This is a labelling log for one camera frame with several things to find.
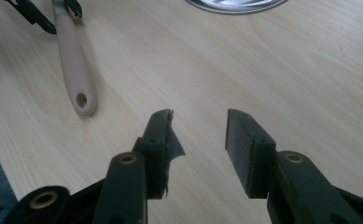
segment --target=metal lid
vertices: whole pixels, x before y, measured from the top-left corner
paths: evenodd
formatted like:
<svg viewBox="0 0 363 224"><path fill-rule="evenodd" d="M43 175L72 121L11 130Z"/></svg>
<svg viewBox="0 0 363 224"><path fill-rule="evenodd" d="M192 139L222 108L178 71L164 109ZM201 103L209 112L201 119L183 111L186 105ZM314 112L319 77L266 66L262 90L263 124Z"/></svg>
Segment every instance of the metal lid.
<svg viewBox="0 0 363 224"><path fill-rule="evenodd" d="M224 14L247 14L276 7L286 0L186 0L195 7Z"/></svg>

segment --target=table surface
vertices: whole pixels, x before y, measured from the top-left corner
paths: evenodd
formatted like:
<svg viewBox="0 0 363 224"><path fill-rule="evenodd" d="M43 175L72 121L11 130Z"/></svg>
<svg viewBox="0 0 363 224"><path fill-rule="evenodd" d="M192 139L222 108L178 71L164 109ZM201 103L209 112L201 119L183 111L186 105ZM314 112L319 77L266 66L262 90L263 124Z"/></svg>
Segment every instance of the table surface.
<svg viewBox="0 0 363 224"><path fill-rule="evenodd" d="M102 179L165 108L187 155L172 162L168 197L149 202L151 223L270 223L224 149L228 108L363 197L363 1L290 0L243 16L182 0L79 2L98 89L89 118L68 99L56 36L0 1L0 162L18 199ZM50 1L34 3L53 21Z"/></svg>

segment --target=wooden table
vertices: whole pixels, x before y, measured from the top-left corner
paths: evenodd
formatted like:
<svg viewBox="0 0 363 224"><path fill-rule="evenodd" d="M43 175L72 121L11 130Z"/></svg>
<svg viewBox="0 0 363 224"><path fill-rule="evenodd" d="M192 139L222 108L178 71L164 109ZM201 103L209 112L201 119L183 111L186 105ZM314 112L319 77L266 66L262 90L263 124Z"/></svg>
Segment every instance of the wooden table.
<svg viewBox="0 0 363 224"><path fill-rule="evenodd" d="M33 2L53 21L50 1ZM79 2L99 94L90 118L68 99L56 36L0 1L0 162L18 199L102 179L164 108L187 156L172 162L168 197L149 202L151 223L270 223L224 149L228 108L363 197L363 1L290 0L243 16L182 0Z"/></svg>

